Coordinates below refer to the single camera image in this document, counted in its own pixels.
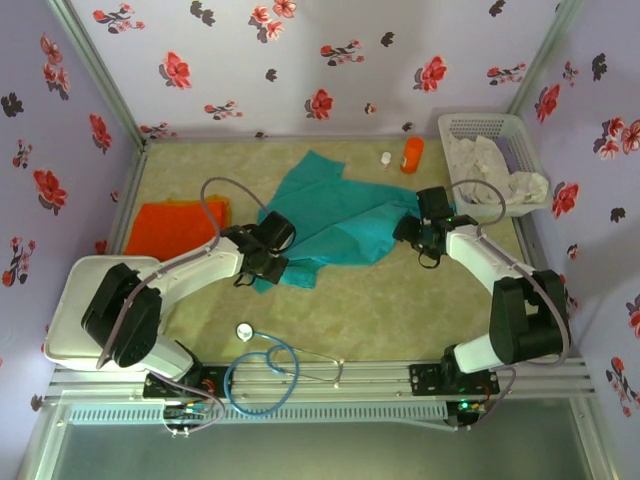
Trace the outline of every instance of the orange towel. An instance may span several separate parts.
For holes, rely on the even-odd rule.
[[[231,224],[231,204],[220,195],[207,197],[220,228]],[[215,229],[199,201],[145,203],[133,222],[125,255],[148,255],[161,262],[211,240]]]

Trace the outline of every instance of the plastic basket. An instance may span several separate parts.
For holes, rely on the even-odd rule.
[[[462,178],[456,178],[451,154],[449,153],[449,133],[461,140],[468,138],[475,140],[478,135],[496,139],[505,138],[509,142],[509,148],[518,161],[518,170],[522,172],[537,172],[549,179],[540,165],[538,155],[533,149],[531,139],[525,128],[524,122],[515,115],[505,115],[501,113],[456,113],[442,115],[438,118],[438,128],[444,154],[447,159],[449,176],[451,183]],[[459,214],[467,214],[472,217],[493,217],[500,214],[500,205],[485,205],[467,202],[460,193],[459,188],[453,189],[453,199]],[[551,188],[547,192],[547,198],[543,203],[514,203],[507,205],[507,215],[510,217],[520,217],[532,210],[549,208],[553,202]]]

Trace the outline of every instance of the bottle cap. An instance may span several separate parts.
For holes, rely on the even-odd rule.
[[[391,163],[391,154],[389,152],[384,152],[382,157],[380,157],[380,162],[382,162],[384,166],[389,165]]]

